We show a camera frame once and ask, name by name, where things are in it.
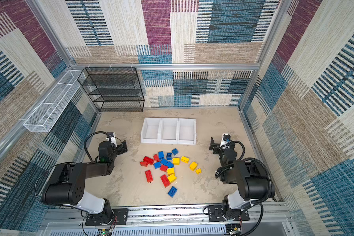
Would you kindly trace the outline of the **small red brick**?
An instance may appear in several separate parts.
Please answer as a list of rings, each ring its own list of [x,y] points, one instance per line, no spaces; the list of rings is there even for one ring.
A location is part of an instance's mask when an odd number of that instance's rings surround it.
[[[146,162],[143,162],[143,161],[140,162],[140,165],[143,166],[143,167],[147,167],[148,166],[148,164]]]

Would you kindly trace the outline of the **dark blue brick top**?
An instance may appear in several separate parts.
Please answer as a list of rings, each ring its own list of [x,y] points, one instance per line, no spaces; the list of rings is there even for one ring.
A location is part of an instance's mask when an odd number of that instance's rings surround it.
[[[172,160],[172,153],[168,152],[166,158],[167,160]]]

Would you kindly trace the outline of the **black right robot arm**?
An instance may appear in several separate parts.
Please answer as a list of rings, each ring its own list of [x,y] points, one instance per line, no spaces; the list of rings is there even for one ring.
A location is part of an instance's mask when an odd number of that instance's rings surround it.
[[[220,143],[210,139],[209,150],[218,156],[220,167],[214,177],[223,184],[235,184],[237,190],[224,197],[221,217],[226,221],[239,220],[247,210],[275,196],[270,170],[260,160],[245,157],[245,146],[222,134]]]

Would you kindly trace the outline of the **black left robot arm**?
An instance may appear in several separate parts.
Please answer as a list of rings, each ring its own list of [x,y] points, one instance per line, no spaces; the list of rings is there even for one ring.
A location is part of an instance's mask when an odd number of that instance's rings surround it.
[[[105,135],[107,140],[98,145],[98,156],[92,158],[87,142],[97,134]],[[113,212],[109,200],[88,193],[85,184],[86,179],[112,174],[116,158],[128,152],[126,140],[117,138],[113,132],[97,131],[85,138],[83,148],[89,162],[60,163],[53,167],[41,201],[46,205],[73,207],[89,215],[111,218]]]

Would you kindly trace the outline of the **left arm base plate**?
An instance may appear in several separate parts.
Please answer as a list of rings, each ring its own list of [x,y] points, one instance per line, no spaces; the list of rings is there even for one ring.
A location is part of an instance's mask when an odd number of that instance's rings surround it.
[[[127,223],[128,208],[111,209],[109,213],[89,214],[84,226],[114,226]]]

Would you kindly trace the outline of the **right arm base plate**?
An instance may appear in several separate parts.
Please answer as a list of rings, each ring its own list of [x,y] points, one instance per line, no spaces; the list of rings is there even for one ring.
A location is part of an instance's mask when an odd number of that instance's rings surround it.
[[[233,210],[222,205],[208,205],[204,208],[204,214],[210,222],[250,220],[249,214],[244,210]]]

